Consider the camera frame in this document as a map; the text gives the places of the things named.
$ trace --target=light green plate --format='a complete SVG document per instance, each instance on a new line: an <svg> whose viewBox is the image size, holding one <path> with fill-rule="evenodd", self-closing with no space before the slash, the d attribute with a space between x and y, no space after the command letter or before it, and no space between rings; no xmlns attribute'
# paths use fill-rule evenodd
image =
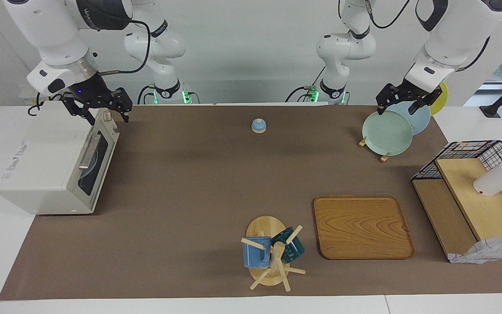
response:
<svg viewBox="0 0 502 314"><path fill-rule="evenodd" d="M363 123L363 137L367 147L379 155L404 153L413 139L410 122L400 113L385 111L382 116L373 113Z"/></svg>

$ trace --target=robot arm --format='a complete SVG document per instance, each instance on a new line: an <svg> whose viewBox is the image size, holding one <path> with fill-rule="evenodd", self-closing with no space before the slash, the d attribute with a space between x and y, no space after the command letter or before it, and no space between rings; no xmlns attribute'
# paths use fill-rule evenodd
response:
<svg viewBox="0 0 502 314"><path fill-rule="evenodd" d="M430 38L402 84L387 84L377 95L380 115L402 101L415 101L410 114L432 105L441 94L439 84L480 50L502 22L502 0L418 0L416 15Z"/></svg>
<svg viewBox="0 0 502 314"><path fill-rule="evenodd" d="M185 99L183 82L177 77L173 64L168 59L185 54L187 46L181 36L168 29L168 22L156 0L133 0L133 19L147 22L151 33L151 52L146 66L152 70L154 88L163 100ZM127 34L124 46L133 58L143 61L146 56L148 34L133 32Z"/></svg>
<svg viewBox="0 0 502 314"><path fill-rule="evenodd" d="M28 82L44 95L68 88L62 101L74 116L91 124L90 108L118 111L128 122L132 101L123 88L110 91L98 73L79 28L123 29L132 14L128 0L3 0L12 20L36 47L42 61L28 74Z"/></svg>
<svg viewBox="0 0 502 314"><path fill-rule="evenodd" d="M325 62L324 76L315 88L319 101L339 103L344 95L350 68L346 60L363 60L375 52L375 37L370 33L369 15L365 0L346 0L342 10L342 23L347 34L327 34L317 42L317 54Z"/></svg>

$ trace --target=wooden board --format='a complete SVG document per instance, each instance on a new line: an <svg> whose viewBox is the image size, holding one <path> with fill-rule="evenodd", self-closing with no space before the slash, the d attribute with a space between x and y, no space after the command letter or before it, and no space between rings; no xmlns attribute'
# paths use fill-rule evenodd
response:
<svg viewBox="0 0 502 314"><path fill-rule="evenodd" d="M440 159L437 166L476 239L502 236L502 194L486 197L474 190L474 181L487 171L482 162L479 159Z"/></svg>
<svg viewBox="0 0 502 314"><path fill-rule="evenodd" d="M416 252L393 197L319 197L315 220L327 259L408 259Z"/></svg>
<svg viewBox="0 0 502 314"><path fill-rule="evenodd" d="M416 180L413 184L445 255L468 252L477 240L444 180Z"/></svg>

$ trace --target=brown tablecloth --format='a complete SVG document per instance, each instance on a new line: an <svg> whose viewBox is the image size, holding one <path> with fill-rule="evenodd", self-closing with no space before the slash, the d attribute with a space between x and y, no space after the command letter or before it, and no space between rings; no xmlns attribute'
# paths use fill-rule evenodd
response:
<svg viewBox="0 0 502 314"><path fill-rule="evenodd" d="M410 177L446 141L435 121L385 164L360 149L375 107L136 107L91 216L36 217L0 300L334 296L502 292L502 260L449 264ZM267 132L251 131L253 119ZM416 256L325 260L312 201L391 195ZM303 225L292 287L259 286L243 266L247 225L272 215Z"/></svg>

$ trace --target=wooden tray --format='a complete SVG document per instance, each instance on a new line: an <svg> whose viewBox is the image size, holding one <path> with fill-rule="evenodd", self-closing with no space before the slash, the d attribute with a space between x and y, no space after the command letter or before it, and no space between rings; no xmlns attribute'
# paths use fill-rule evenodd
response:
<svg viewBox="0 0 502 314"><path fill-rule="evenodd" d="M416 252L393 197L319 197L314 206L326 259L408 259Z"/></svg>

